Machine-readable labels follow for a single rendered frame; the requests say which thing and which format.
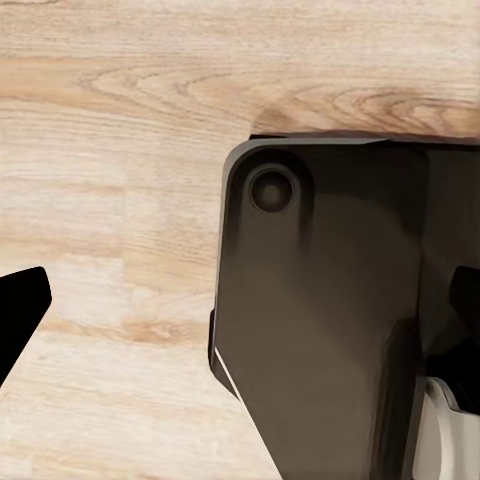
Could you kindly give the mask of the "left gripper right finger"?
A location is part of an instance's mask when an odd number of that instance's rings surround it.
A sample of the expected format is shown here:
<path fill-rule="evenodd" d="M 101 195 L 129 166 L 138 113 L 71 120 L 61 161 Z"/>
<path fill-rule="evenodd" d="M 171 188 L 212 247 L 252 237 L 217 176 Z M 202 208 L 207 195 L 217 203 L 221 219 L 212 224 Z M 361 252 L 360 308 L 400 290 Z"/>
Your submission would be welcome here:
<path fill-rule="evenodd" d="M 448 301 L 480 346 L 480 270 L 458 266 L 452 277 Z"/>

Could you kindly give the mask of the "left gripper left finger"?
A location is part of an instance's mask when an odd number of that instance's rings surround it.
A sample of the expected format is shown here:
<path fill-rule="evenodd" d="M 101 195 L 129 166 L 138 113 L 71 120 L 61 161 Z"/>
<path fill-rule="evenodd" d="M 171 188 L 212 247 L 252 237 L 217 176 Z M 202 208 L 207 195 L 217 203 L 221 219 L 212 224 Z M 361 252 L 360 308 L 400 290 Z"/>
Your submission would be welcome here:
<path fill-rule="evenodd" d="M 43 266 L 0 277 L 0 386 L 52 305 Z"/>

